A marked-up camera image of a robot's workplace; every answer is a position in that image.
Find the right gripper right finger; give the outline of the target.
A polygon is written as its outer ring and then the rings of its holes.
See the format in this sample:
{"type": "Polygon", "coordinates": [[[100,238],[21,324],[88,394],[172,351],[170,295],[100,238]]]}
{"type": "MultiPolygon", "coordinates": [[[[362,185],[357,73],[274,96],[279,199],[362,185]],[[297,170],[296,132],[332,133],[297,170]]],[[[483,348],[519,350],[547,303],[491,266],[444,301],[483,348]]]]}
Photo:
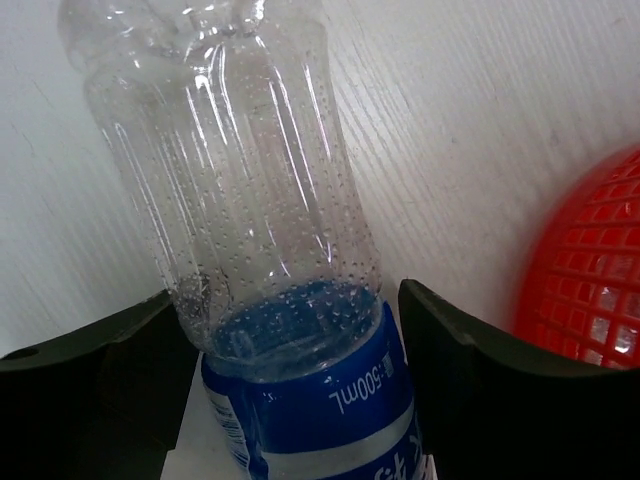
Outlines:
{"type": "Polygon", "coordinates": [[[639,373],[571,360],[398,292],[423,447],[441,479],[635,479],[639,373]]]}

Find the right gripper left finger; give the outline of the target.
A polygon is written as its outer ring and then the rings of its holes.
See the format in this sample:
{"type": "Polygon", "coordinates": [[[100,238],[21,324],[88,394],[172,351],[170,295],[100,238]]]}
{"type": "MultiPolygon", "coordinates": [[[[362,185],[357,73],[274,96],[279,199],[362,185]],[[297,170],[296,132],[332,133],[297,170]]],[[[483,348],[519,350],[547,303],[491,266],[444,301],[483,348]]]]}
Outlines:
{"type": "Polygon", "coordinates": [[[3,357],[2,478],[160,478],[197,358],[165,292],[3,357]]]}

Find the clear bottle blue label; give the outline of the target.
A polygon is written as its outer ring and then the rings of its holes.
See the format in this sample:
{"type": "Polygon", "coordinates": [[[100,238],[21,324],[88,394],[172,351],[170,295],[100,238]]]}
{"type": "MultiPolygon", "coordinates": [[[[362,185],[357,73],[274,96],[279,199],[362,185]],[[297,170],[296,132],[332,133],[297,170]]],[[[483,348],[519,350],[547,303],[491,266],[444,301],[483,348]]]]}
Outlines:
{"type": "Polygon", "coordinates": [[[317,1],[64,1],[58,31],[246,479],[429,479],[317,1]]]}

